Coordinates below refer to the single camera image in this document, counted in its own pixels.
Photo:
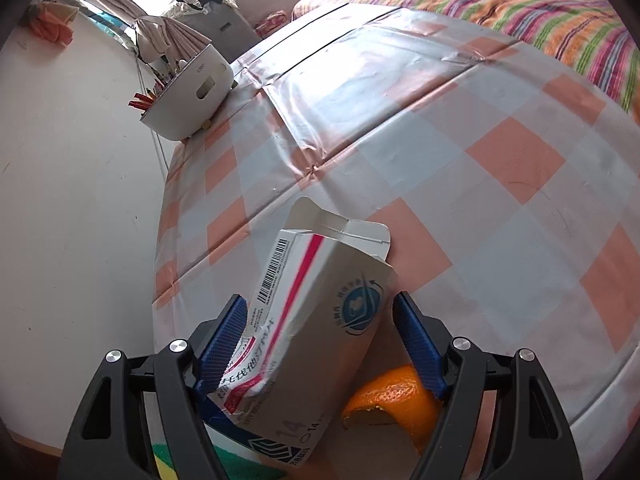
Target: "plastic tablecloth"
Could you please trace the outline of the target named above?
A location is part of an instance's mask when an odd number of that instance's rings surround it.
[[[238,86],[210,129],[178,146],[167,178],[157,348],[233,293],[251,297],[290,206],[308,196],[386,224],[399,287],[452,334],[485,351],[533,349],[585,478],[596,478],[640,400],[640,130],[631,118],[532,46],[408,9],[322,7],[232,67]],[[353,387],[406,361],[387,319]],[[336,420],[289,476],[404,479],[417,459],[395,426],[344,430]]]

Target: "green fabric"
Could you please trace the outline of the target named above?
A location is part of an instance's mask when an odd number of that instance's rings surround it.
[[[154,444],[153,448],[154,455],[173,469],[174,462],[166,444]],[[286,473],[279,469],[252,462],[217,446],[215,449],[230,480],[278,480],[286,476]]]

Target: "silver screw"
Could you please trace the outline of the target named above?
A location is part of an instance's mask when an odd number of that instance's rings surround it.
[[[536,355],[528,348],[523,348],[522,350],[520,350],[520,352],[518,352],[518,355],[525,361],[533,361],[533,359],[536,358]]]
[[[121,357],[122,352],[120,352],[120,350],[111,350],[111,352],[105,355],[104,358],[107,359],[108,363],[114,363],[116,361],[119,361]]]
[[[184,339],[176,339],[169,343],[169,350],[176,352],[177,354],[187,348],[187,342]]]
[[[471,342],[469,339],[463,337],[457,337],[453,340],[453,346],[458,350],[469,350],[471,348]]]

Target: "striped bedspread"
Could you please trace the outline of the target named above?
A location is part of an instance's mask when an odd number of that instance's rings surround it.
[[[526,41],[585,76],[640,123],[640,52],[607,0],[301,0],[293,16],[348,2],[430,10]]]

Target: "white cardboard box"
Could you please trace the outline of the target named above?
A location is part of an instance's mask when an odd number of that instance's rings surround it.
[[[247,327],[204,421],[301,465],[346,401],[388,306],[395,272],[383,224],[347,220],[301,198],[249,306]]]

